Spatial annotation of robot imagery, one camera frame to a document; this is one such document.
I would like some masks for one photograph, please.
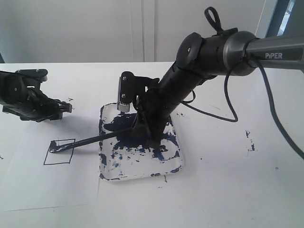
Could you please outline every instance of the black square outline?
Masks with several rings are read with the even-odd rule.
[[[69,140],[74,140],[74,143],[76,141],[76,139],[63,139],[63,140],[54,140],[54,141],[55,142],[59,142],[59,141],[69,141]],[[71,163],[71,159],[72,159],[73,153],[74,153],[74,148],[72,149],[72,154],[71,154],[70,160],[68,162],[59,162],[59,163],[49,163],[49,164],[46,164],[47,157],[48,157],[47,155],[48,155],[48,152],[49,152],[49,147],[48,147],[46,158],[44,159],[43,165],[59,165],[59,164],[70,164]]]

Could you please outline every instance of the tabletop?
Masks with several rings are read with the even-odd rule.
[[[0,70],[45,68],[48,81],[41,90],[46,95],[65,100],[81,94],[78,108],[100,109],[116,102],[123,71],[161,78],[171,64],[1,64]],[[299,70],[266,72],[278,116],[303,150],[304,75]],[[232,118],[223,82],[224,77],[218,76],[198,86],[193,106]],[[303,227],[304,162],[271,117],[261,73],[255,70],[248,76],[232,76],[228,91],[239,117],[237,123],[183,105],[172,113],[184,158],[180,172],[166,179],[100,180],[93,204],[0,211],[0,227]],[[30,124],[0,113],[0,184]]]

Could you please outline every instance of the white paper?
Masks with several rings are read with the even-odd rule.
[[[72,150],[48,153],[46,157],[51,140],[78,141],[96,135],[97,119],[66,115],[57,121],[30,122],[2,182],[0,209],[48,208],[96,201],[98,143],[75,148],[72,157]]]

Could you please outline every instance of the paint tray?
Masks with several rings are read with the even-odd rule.
[[[100,134],[131,127],[136,111],[121,113],[116,103],[100,109]],[[183,167],[182,154],[173,123],[167,123],[161,145],[150,148],[147,138],[121,135],[100,141],[100,178],[106,181],[122,181],[176,173]]]

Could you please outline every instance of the drawn square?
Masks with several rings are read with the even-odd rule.
[[[64,139],[64,140],[55,140],[57,145],[74,143],[75,139]],[[59,165],[59,164],[69,164],[73,157],[74,148],[58,153],[50,153],[49,147],[47,150],[46,158],[43,162],[43,165]]]

